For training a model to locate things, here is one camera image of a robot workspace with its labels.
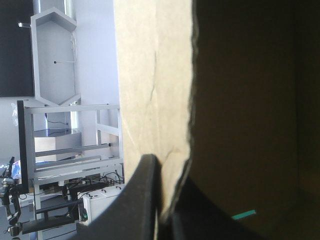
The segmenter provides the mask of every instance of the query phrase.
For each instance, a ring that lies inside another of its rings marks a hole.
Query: floor
[[[58,205],[61,203],[63,203],[62,197],[58,196],[58,197],[51,198],[51,199],[48,199],[46,201],[41,202],[41,206],[45,208],[45,207],[49,207],[49,206],[53,206],[53,205]],[[62,215],[64,213],[66,213],[67,210],[68,210],[67,208],[58,209],[58,210],[50,212],[50,215]],[[21,209],[21,217],[20,217],[19,221],[26,222],[30,219],[33,219],[33,213],[29,211],[28,206],[25,206]],[[4,231],[7,230],[7,227],[8,227],[8,221],[7,221],[7,217],[6,217],[6,210],[4,207],[0,207],[0,240],[11,240],[12,239],[12,237],[10,236],[9,233],[4,233]],[[70,232],[75,229],[76,229],[76,224],[72,223],[72,224],[61,226],[59,228],[46,230],[43,232],[43,239],[47,240],[52,237]],[[68,233],[63,236],[55,237],[54,240],[66,240],[75,234],[76,234],[76,231]],[[20,240],[29,240],[29,235],[28,234],[25,234],[25,235],[20,234],[19,238],[20,238]]]
[[[270,240],[320,239],[320,204],[310,200],[298,203],[280,222]]]

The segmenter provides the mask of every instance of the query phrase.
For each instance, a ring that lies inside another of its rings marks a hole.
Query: black cable
[[[28,197],[27,194],[24,193],[23,195],[25,195],[25,198],[21,198],[20,195],[19,195],[19,198],[20,198],[21,200],[26,200],[27,197]]]
[[[114,180],[113,178],[107,177],[107,176],[97,176],[94,179],[97,179],[97,178],[99,178],[100,180],[106,179],[107,181],[108,181],[108,179],[110,179],[110,181],[112,181],[111,184],[114,184],[114,183],[122,184],[124,182],[123,180]]]
[[[43,191],[43,192],[40,192],[40,193],[38,193],[38,194],[35,194],[35,192],[33,192],[33,195],[31,195],[31,194],[28,194],[29,196],[38,196],[38,195],[41,195],[41,194],[45,194],[45,193],[47,193],[47,192],[52,192],[52,190],[46,190],[46,191]]]
[[[52,123],[52,124],[64,124],[64,125],[69,125],[68,123],[65,123],[65,122],[62,122],[62,121],[49,121],[47,120],[49,123]]]
[[[122,178],[123,183],[125,183],[125,178],[124,178],[124,177],[120,177],[120,175],[118,174],[117,170],[114,170],[114,171],[115,171],[115,173],[116,173],[116,175],[117,175],[117,177],[118,177],[119,181],[121,181],[121,179],[120,179],[120,178]]]
[[[117,175],[117,176],[118,176],[118,178],[122,178],[122,179],[124,179],[124,177],[120,176],[117,172],[114,172],[114,171],[112,171],[112,172],[109,172],[109,173],[105,174],[105,176],[106,176],[106,175],[109,175],[109,174],[115,174],[115,175]]]
[[[75,231],[77,231],[77,229],[72,230],[72,231],[68,231],[68,232],[66,232],[66,233],[63,233],[63,234],[60,234],[60,235],[57,235],[57,236],[53,236],[53,237],[47,238],[47,239],[45,239],[45,240],[50,240],[50,239],[54,239],[54,238],[57,238],[57,237],[61,237],[61,236],[63,236],[63,235],[67,235],[67,234],[70,234],[70,233],[75,232]]]
[[[82,195],[79,197],[79,199],[82,198],[84,195],[89,194],[89,193],[91,193],[91,192],[94,192],[94,191],[96,191],[96,190],[97,190],[97,189],[85,192],[84,194],[82,194]]]
[[[68,130],[65,130],[65,131],[54,131],[54,132],[51,132],[50,134],[48,134],[48,136],[50,136],[52,134],[59,134],[59,133],[65,133],[65,132],[68,132]]]
[[[89,177],[82,177],[82,178],[79,178],[79,180],[77,182],[68,182],[65,185],[68,186],[70,184],[74,184],[73,186],[69,187],[69,190],[70,190],[70,189],[75,188],[77,185],[79,185],[82,181],[85,181],[85,180],[89,180],[90,185],[92,185],[92,181]]]

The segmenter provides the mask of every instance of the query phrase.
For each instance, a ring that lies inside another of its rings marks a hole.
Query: wall
[[[295,1],[300,187],[320,198],[320,4]]]
[[[11,107],[11,103],[17,104],[17,100],[27,100],[24,104],[29,107],[43,106],[43,104],[35,101],[32,97],[0,98],[0,166],[2,164],[7,164],[7,160],[5,158],[10,158],[12,156],[17,159],[20,158],[18,127],[14,125],[12,118],[13,109]],[[45,116],[35,115],[34,126],[35,130],[45,129]]]
[[[81,104],[119,104],[113,1],[77,0],[72,6],[77,22],[76,92],[81,93]],[[109,122],[117,127],[115,112],[102,112],[101,115],[102,124]],[[83,145],[96,143],[94,122],[94,112],[79,113]],[[116,143],[117,139],[104,136],[104,142]],[[119,155],[117,146],[107,154]]]
[[[289,0],[197,1],[191,177],[230,216],[267,235],[297,199]]]

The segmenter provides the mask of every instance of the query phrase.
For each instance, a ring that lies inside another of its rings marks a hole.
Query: cable
[[[52,190],[46,190],[46,191],[43,191],[43,192],[40,192],[40,193],[38,193],[38,194],[35,194],[35,192],[33,192],[33,195],[31,195],[31,194],[28,194],[29,196],[38,196],[38,195],[41,195],[41,194],[45,194],[45,193],[47,193],[47,192],[52,192]]]
[[[108,181],[108,179],[110,179],[112,182],[110,182],[110,184],[122,184],[123,183],[123,180],[114,180],[113,178],[111,177],[107,177],[107,176],[97,176],[95,177],[94,179],[97,179],[97,178],[100,178],[100,180],[102,179],[106,179]]]
[[[25,195],[25,198],[21,198],[20,195],[19,195],[19,198],[20,198],[21,200],[26,200],[27,197],[28,197],[27,194],[24,193],[23,195]]]
[[[50,136],[52,134],[65,133],[65,132],[68,132],[68,130],[67,131],[54,131],[54,132],[48,134],[48,136]]]
[[[79,197],[79,199],[82,198],[84,195],[89,194],[89,193],[91,193],[91,192],[94,192],[94,191],[96,191],[96,190],[97,190],[97,189],[85,192],[84,194],[82,194],[82,195]]]
[[[77,62],[77,40],[75,31],[71,34],[71,48],[73,53],[73,84],[74,84],[74,95],[76,95],[76,62]]]
[[[120,176],[117,172],[114,172],[114,171],[105,174],[105,176],[106,176],[106,175],[109,175],[109,174],[115,174],[115,175],[117,175],[118,178],[124,179],[124,177]]]
[[[77,229],[72,230],[72,231],[68,231],[68,232],[66,232],[66,233],[63,233],[63,234],[60,234],[60,235],[57,235],[57,236],[53,236],[53,237],[47,238],[47,239],[45,239],[45,240],[50,240],[50,239],[54,239],[54,238],[57,238],[57,237],[61,237],[61,236],[70,234],[70,233],[75,232],[75,231],[77,231]]]
[[[115,171],[116,175],[118,176],[119,181],[121,180],[120,178],[122,178],[123,183],[125,183],[125,178],[122,177],[122,176],[120,176],[120,175],[118,174],[118,171],[117,171],[117,170],[114,170],[114,171]]]
[[[74,184],[74,186],[70,187],[69,189],[73,189],[75,188],[79,183],[81,183],[82,181],[86,181],[89,180],[90,181],[90,185],[92,185],[91,179],[89,177],[81,177],[79,178],[79,180],[77,182],[68,182],[65,185],[69,185],[69,184]]]
[[[52,123],[52,124],[64,124],[64,125],[69,125],[68,123],[65,123],[65,122],[62,122],[62,121],[49,121],[47,120],[49,123]]]

